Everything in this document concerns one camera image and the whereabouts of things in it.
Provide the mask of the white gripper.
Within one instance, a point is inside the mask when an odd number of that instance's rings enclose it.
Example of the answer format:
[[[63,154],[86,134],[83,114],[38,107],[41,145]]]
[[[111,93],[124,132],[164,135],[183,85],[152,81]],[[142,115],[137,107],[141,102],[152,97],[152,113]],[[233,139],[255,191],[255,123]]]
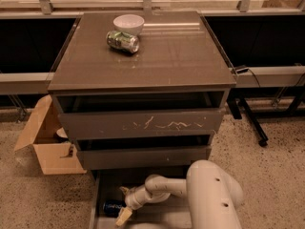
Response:
[[[125,203],[128,207],[120,209],[115,222],[117,227],[122,226],[132,216],[132,210],[138,210],[150,200],[150,193],[144,185],[131,189],[121,186],[119,189],[125,196]]]

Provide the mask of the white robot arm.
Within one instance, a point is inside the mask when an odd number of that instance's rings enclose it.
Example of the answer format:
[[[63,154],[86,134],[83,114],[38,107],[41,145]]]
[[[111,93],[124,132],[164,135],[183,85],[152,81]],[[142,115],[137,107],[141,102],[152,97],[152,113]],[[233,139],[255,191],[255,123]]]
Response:
[[[208,160],[194,162],[185,178],[150,175],[143,185],[120,190],[126,206],[118,213],[117,227],[146,203],[163,202],[173,195],[187,200],[192,229],[242,229],[236,209],[243,202],[243,190],[231,175]]]

